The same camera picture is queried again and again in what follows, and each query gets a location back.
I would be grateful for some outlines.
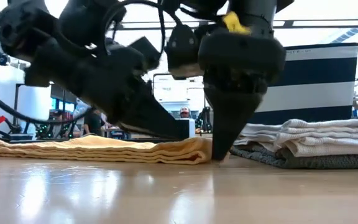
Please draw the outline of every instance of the yellow tag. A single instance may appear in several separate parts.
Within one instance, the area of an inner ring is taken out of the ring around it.
[[[240,34],[251,34],[251,29],[241,25],[240,20],[235,12],[229,12],[223,17],[223,22],[226,24],[229,32],[236,32]]]

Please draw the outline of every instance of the blue and white stripe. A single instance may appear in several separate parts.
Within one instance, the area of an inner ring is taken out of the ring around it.
[[[285,70],[249,123],[350,119],[358,44],[287,47]]]

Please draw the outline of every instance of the folded towel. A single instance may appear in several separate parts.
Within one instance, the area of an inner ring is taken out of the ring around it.
[[[282,169],[358,169],[358,155],[295,157],[287,148],[273,153],[259,144],[236,146],[230,153]]]
[[[271,152],[288,148],[295,157],[358,154],[358,119],[283,125],[248,124],[235,146],[257,142]]]
[[[0,157],[78,161],[146,162],[195,165],[211,160],[212,141],[189,138],[180,142],[128,142],[86,136],[64,142],[9,144],[0,141]]]

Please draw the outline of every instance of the wooden floor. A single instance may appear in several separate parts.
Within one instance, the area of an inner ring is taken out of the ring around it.
[[[358,224],[358,170],[0,159],[1,223]]]

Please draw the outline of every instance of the gray towel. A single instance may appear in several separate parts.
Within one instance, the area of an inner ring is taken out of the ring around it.
[[[289,149],[273,153],[259,144],[234,146],[230,152],[282,169],[358,169],[358,155],[295,157]]]

